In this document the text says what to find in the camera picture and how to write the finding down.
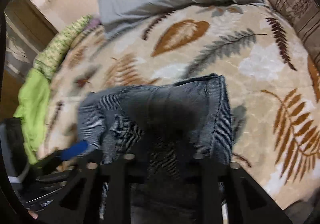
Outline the grey-blue denim pants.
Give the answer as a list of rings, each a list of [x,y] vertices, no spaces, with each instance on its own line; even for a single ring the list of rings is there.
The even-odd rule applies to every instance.
[[[194,154],[231,161],[232,116],[225,78],[217,74],[172,85],[118,86],[80,104],[78,138],[103,152],[147,157],[147,181],[132,186],[135,223],[195,223],[197,185],[187,183]]]

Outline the grey trousered leg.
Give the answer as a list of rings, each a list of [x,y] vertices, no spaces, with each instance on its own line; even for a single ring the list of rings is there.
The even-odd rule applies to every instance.
[[[292,223],[320,224],[319,196],[308,201],[298,200],[284,209]]]

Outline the lime green cloth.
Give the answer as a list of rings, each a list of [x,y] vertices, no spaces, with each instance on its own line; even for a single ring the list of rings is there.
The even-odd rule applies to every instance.
[[[46,136],[46,113],[50,98],[48,79],[37,69],[30,69],[19,90],[19,105],[14,117],[21,120],[24,149],[30,164],[37,163],[36,153]]]

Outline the green white patterned quilt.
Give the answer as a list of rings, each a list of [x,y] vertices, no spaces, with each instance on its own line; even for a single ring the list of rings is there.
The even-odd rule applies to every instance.
[[[46,48],[36,56],[33,68],[40,71],[47,80],[51,81],[72,42],[92,19],[93,16],[90,14],[82,16],[57,33]]]

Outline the leaf pattern beige blanket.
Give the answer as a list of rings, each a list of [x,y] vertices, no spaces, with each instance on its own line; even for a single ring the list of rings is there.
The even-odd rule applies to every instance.
[[[103,26],[71,44],[50,84],[43,158],[76,140],[79,103],[118,85],[221,74],[235,111],[234,159],[280,205],[319,187],[319,73],[295,30],[264,6],[190,6],[111,42]]]

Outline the purple plastic bag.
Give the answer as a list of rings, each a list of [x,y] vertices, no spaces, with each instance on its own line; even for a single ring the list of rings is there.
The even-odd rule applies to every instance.
[[[98,25],[101,24],[101,21],[100,21],[100,17],[98,15],[95,15],[91,20],[90,22],[87,24],[86,26],[86,30],[87,29],[92,29],[92,28],[96,28]]]

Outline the wooden cabinet with glass door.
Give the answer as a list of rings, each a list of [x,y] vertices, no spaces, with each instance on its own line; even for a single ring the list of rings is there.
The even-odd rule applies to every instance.
[[[1,89],[1,120],[11,118],[18,107],[18,92],[36,55],[57,34],[31,0],[11,0],[4,10],[7,27]]]

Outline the brown striped cushion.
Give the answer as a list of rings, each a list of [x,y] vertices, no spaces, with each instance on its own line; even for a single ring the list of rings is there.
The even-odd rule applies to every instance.
[[[314,64],[319,67],[320,12],[314,0],[269,0],[291,24]]]

